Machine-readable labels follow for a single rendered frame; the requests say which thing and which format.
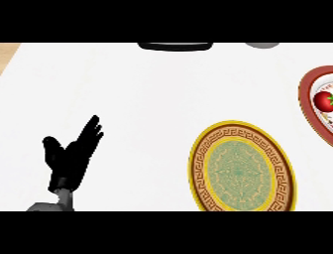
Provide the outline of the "black flat object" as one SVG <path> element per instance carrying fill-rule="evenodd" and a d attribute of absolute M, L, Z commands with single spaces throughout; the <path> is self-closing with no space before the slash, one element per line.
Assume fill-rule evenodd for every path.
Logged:
<path fill-rule="evenodd" d="M 138 47 L 144 50 L 166 52 L 193 52 L 204 51 L 212 47 L 212 43 L 139 43 Z"/>

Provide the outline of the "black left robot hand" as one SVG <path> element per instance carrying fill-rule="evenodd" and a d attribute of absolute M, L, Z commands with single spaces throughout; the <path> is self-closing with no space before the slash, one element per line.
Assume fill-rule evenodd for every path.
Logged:
<path fill-rule="evenodd" d="M 98 117 L 91 116 L 77 138 L 63 147 L 58 140 L 46 136 L 42 140 L 45 163 L 51 169 L 48 191 L 74 191 L 82 183 L 89 158 L 102 137 Z"/>

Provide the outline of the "yellow green patterned plate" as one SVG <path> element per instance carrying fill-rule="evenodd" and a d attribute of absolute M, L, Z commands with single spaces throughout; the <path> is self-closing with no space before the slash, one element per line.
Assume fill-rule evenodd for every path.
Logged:
<path fill-rule="evenodd" d="M 243 121 L 213 124 L 188 158 L 190 190 L 204 211 L 291 211 L 296 185 L 286 154 L 269 135 Z"/>

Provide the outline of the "red tomato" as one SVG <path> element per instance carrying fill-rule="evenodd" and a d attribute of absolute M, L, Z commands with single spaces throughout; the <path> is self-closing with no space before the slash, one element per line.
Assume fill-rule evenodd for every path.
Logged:
<path fill-rule="evenodd" d="M 333 94 L 327 91 L 319 91 L 314 94 L 314 106 L 321 112 L 333 112 Z"/>

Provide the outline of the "grey round object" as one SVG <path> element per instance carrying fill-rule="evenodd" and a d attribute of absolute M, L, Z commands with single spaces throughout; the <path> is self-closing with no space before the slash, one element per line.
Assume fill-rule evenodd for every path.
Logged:
<path fill-rule="evenodd" d="M 278 43 L 246 43 L 246 45 L 256 49 L 271 49 L 278 45 Z"/>

